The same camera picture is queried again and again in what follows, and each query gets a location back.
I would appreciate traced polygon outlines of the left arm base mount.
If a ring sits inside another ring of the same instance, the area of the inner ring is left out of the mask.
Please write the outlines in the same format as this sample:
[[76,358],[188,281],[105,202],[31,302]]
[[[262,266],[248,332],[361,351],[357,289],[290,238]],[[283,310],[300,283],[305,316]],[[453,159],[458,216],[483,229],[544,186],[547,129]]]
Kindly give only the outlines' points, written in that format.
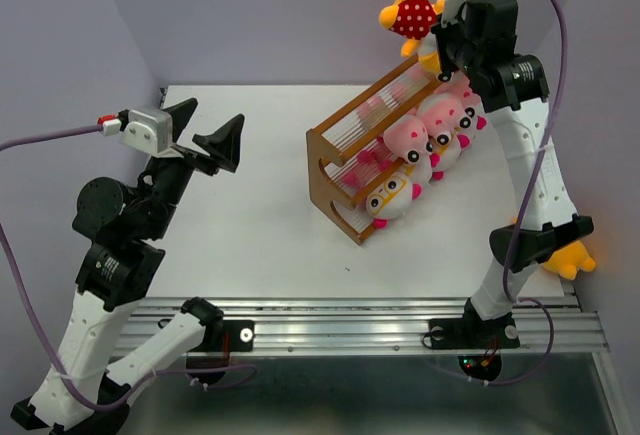
[[250,319],[224,320],[214,329],[207,329],[203,341],[187,353],[185,368],[188,371],[206,370],[206,373],[190,375],[195,385],[202,388],[221,388],[228,379],[226,369],[232,364],[232,356],[253,350],[255,323]]

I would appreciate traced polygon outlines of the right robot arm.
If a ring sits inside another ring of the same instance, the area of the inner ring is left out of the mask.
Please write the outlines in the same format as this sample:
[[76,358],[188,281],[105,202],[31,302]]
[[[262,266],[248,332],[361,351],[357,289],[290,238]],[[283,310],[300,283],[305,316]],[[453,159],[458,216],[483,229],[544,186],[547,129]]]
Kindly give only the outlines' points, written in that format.
[[434,350],[519,345],[512,308],[537,267],[557,250],[589,235],[565,187],[551,140],[553,113],[541,61],[516,51],[516,0],[444,0],[433,33],[440,79],[462,73],[496,130],[517,202],[514,223],[493,230],[493,259],[458,319],[432,319]]

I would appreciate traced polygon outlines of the yellow bear plush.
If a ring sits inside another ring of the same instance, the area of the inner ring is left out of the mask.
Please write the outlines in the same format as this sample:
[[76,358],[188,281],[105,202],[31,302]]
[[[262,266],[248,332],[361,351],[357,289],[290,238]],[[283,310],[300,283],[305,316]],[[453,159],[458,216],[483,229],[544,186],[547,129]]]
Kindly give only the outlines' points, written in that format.
[[542,267],[566,280],[574,280],[580,271],[593,272],[596,261],[581,241],[575,241],[553,253]]
[[379,15],[379,24],[405,39],[402,57],[416,55],[424,70],[438,75],[441,63],[431,28],[445,8],[445,0],[394,0]]

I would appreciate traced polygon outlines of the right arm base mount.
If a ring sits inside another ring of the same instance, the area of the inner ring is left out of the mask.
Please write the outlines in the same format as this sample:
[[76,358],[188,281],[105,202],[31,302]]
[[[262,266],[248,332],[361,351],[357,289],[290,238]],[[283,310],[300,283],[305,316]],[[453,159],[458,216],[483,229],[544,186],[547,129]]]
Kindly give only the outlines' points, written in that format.
[[520,347],[518,330],[511,314],[483,321],[469,314],[461,318],[428,321],[421,343],[431,350],[457,350],[462,372],[472,380],[490,384],[502,370],[501,349]]

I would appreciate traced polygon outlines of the pink plush with wheels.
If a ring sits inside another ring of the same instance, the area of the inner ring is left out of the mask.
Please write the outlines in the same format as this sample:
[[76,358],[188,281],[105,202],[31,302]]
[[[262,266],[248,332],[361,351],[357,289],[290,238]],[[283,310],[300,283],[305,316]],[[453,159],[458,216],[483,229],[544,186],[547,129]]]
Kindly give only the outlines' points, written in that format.
[[441,84],[420,104],[424,105],[426,102],[434,101],[436,96],[440,94],[453,95],[458,98],[465,109],[472,108],[476,115],[485,115],[480,96],[471,89],[469,79],[462,72],[454,73],[449,81]]

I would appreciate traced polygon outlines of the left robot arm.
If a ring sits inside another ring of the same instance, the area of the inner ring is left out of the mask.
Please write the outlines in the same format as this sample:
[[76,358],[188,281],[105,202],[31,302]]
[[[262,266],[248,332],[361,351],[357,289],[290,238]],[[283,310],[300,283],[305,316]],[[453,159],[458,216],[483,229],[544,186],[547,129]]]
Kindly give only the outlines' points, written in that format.
[[148,156],[134,185],[109,177],[86,183],[72,223],[90,246],[75,280],[72,311],[58,347],[48,347],[51,366],[38,390],[17,402],[12,419],[26,430],[53,434],[114,434],[135,398],[174,362],[190,352],[218,352],[212,367],[193,364],[196,383],[219,380],[229,356],[253,346],[250,321],[228,321],[201,298],[186,300],[156,334],[121,359],[113,352],[119,336],[146,297],[165,253],[156,247],[195,173],[234,172],[240,162],[243,115],[209,135],[178,142],[198,102],[190,98],[165,109],[127,109],[101,117],[90,131],[118,136]]

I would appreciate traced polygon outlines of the white glasses plush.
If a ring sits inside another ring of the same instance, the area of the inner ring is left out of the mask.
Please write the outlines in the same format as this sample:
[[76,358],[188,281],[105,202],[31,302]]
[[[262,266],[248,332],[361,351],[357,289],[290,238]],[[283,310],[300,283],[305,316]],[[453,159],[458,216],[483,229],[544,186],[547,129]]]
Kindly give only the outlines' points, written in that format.
[[[339,181],[354,190],[362,189],[391,162],[358,162],[339,177]],[[357,211],[367,214],[375,228],[385,228],[391,220],[401,217],[425,191],[432,177],[432,169],[424,164],[403,163],[358,204]]]
[[471,145],[471,138],[464,134],[451,132],[441,135],[437,139],[430,138],[433,151],[439,156],[439,161],[433,168],[433,180],[442,180],[445,172],[452,168],[462,151]]
[[376,195],[384,200],[413,201],[425,192],[432,175],[432,164],[428,159],[421,158],[416,163],[404,162],[388,174],[370,198]]

